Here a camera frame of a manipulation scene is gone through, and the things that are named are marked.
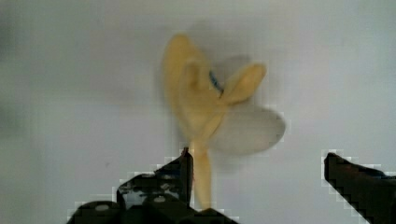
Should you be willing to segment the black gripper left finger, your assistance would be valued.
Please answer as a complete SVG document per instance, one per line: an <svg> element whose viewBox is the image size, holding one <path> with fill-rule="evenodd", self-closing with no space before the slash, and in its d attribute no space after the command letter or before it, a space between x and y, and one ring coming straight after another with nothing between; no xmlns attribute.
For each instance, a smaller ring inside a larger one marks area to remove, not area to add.
<svg viewBox="0 0 396 224"><path fill-rule="evenodd" d="M238 224L212 208L190 207L193 157L180 156L151 174L121 184L115 202L84 203L66 224Z"/></svg>

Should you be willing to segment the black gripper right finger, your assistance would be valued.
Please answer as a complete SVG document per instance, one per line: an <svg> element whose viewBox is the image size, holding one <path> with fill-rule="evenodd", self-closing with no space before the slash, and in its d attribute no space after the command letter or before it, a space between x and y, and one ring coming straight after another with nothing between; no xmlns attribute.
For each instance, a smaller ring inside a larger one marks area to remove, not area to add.
<svg viewBox="0 0 396 224"><path fill-rule="evenodd" d="M370 224L396 223L395 176L328 153L324 178Z"/></svg>

